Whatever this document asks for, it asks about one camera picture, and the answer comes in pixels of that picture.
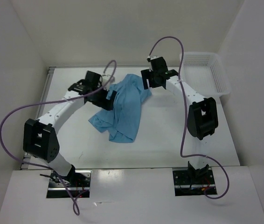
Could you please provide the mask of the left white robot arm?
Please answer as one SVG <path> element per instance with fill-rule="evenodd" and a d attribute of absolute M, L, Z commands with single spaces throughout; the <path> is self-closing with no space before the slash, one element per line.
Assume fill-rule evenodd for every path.
<path fill-rule="evenodd" d="M 62 101 L 38 119 L 28 119 L 24 125 L 23 150 L 53 169 L 52 179 L 64 186 L 80 185 L 85 177 L 76 172 L 60 153 L 57 134 L 64 123 L 86 102 L 112 110 L 116 91 L 110 91 L 114 76 L 88 71 L 84 79 L 72 84 Z"/>

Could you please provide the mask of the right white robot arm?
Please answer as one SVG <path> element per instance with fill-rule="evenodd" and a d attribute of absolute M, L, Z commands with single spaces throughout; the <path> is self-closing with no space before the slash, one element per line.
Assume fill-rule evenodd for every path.
<path fill-rule="evenodd" d="M 197 93 L 182 78 L 181 70 L 170 70 L 161 56 L 148 56 L 150 68 L 141 71 L 145 89 L 163 87 L 182 98 L 185 113 L 180 155 L 188 159 L 187 177 L 191 184 L 202 182 L 208 174 L 210 158 L 203 150 L 218 127 L 216 101 Z"/>

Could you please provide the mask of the light blue shorts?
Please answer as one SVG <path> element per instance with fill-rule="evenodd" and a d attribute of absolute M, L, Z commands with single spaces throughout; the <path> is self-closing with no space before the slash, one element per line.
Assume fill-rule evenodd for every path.
<path fill-rule="evenodd" d="M 108 131 L 111 142 L 132 143 L 139 130 L 142 104 L 152 94 L 135 74 L 127 74 L 121 82 L 112 85 L 117 92 L 113 110 L 102 109 L 89 122 L 101 133 Z"/>

